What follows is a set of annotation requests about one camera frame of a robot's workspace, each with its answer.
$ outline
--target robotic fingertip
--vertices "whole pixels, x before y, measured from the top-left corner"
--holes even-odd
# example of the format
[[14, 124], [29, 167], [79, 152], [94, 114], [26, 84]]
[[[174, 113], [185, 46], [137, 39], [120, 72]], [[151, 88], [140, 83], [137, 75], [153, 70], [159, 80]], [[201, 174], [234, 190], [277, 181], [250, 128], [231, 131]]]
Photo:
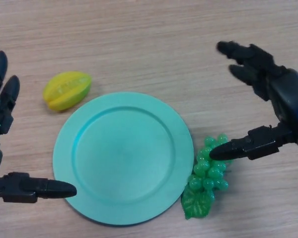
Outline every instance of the robotic fingertip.
[[0, 79], [3, 81], [8, 68], [8, 59], [3, 51], [0, 51]]

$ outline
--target plastic fruit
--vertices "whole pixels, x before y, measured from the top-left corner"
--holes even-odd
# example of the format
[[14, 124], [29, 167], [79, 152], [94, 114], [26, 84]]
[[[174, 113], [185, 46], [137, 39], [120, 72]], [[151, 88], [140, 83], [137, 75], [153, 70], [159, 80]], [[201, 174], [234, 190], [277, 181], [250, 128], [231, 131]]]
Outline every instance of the plastic fruit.
[[89, 92], [91, 76], [69, 71], [54, 76], [43, 91], [43, 99], [49, 109], [63, 111], [79, 103]]

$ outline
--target table surface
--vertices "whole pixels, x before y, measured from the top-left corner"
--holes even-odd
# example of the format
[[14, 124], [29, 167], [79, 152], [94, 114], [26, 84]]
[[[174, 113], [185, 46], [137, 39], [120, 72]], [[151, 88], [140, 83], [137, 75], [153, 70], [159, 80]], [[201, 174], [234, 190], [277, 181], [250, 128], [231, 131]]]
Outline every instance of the table surface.
[[[0, 0], [0, 50], [7, 76], [21, 81], [14, 123], [0, 137], [0, 176], [29, 172], [53, 178], [52, 151], [67, 118], [106, 93], [137, 91], [169, 103], [184, 118], [196, 148], [207, 135], [240, 138], [276, 125], [271, 104], [227, 70], [220, 40], [257, 44], [277, 64], [298, 71], [298, 0]], [[57, 73], [92, 75], [89, 95], [69, 111], [49, 111], [45, 84]], [[230, 188], [210, 215], [186, 221], [177, 202], [158, 218], [110, 228], [78, 215], [64, 200], [9, 204], [0, 199], [0, 238], [298, 237], [298, 148], [240, 159]]]

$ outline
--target plastic grapes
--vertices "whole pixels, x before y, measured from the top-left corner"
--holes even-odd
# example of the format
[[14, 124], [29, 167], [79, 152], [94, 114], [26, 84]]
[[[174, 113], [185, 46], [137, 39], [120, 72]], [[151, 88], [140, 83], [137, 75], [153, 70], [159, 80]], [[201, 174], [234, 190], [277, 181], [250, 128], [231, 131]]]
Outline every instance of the plastic grapes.
[[212, 149], [226, 142], [228, 137], [225, 134], [220, 134], [217, 139], [210, 136], [205, 138], [205, 147], [196, 156], [192, 175], [189, 176], [188, 184], [181, 197], [186, 219], [207, 216], [215, 201], [214, 191], [228, 189], [224, 175], [232, 161], [215, 161], [209, 156]]

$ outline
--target teal plate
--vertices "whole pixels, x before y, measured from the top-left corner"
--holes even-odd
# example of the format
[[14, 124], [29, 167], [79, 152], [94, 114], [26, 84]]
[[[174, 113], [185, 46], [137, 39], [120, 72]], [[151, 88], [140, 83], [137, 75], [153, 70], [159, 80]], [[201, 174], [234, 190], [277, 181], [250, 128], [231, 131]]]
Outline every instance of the teal plate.
[[113, 93], [80, 107], [53, 153], [57, 180], [73, 184], [68, 203], [109, 225], [150, 220], [180, 197], [193, 167], [193, 143], [180, 115], [141, 93]]

